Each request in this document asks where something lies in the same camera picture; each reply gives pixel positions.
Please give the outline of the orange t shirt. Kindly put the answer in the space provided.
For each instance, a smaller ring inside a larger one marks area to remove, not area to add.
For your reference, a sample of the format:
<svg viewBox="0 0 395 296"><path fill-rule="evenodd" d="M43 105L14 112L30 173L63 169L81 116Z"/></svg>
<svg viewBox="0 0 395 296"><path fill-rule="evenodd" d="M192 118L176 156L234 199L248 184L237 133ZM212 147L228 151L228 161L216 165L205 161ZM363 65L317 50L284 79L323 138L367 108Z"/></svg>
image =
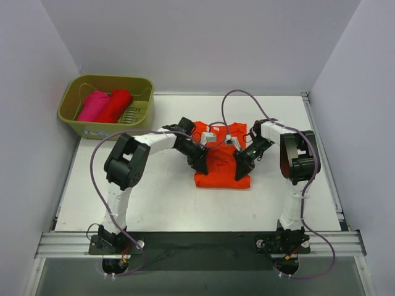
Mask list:
<svg viewBox="0 0 395 296"><path fill-rule="evenodd" d="M207 130L207 124L201 121L194 122L196 129L193 138L200 140L201 134ZM242 149L246 148L243 136L247 133L247 124L234 122L229 125L230 134L237 137ZM207 143L208 146L217 145L226 135L225 126L213 126L210 131L214 133L217 140ZM194 182L196 187L215 188L215 189L249 189L251 178L249 175L244 176L239 181L235 180L236 160L233 152L236 150L234 145L228 146L224 142L207 154L208 175L195 172Z"/></svg>

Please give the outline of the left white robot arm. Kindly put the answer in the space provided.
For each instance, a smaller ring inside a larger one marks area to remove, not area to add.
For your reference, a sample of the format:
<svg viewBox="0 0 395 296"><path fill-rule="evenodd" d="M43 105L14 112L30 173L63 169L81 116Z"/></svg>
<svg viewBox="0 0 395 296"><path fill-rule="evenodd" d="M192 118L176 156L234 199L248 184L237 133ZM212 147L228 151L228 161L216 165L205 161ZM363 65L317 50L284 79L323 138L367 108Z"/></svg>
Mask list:
<svg viewBox="0 0 395 296"><path fill-rule="evenodd" d="M139 136L131 136L128 132L116 133L118 139L104 163L109 184L106 197L100 193L94 180L95 155L91 156L92 183L106 209L98 229L98 242L110 253L121 252L127 240L133 240L126 232L126 213L131 190L141 181L150 155L175 149L186 157L192 169L208 174L209 147L193 139L195 127L191 120L183 117L177 124L165 125L156 131L146 130L146 134Z"/></svg>

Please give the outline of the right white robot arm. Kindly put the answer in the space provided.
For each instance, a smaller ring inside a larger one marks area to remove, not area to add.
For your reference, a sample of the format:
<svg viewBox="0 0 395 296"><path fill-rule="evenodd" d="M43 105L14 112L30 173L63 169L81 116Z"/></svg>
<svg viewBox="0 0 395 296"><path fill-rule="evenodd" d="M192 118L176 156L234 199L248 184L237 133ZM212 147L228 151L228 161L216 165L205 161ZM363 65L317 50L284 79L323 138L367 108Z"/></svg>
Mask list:
<svg viewBox="0 0 395 296"><path fill-rule="evenodd" d="M298 248L309 240L304 228L304 208L309 187L321 169L315 134L269 118L255 121L249 135L252 144L233 152L235 180L247 176L255 168L255 161L261 160L271 146L276 144L280 147L280 171L286 180L288 193L277 229L270 233L264 244L279 252Z"/></svg>

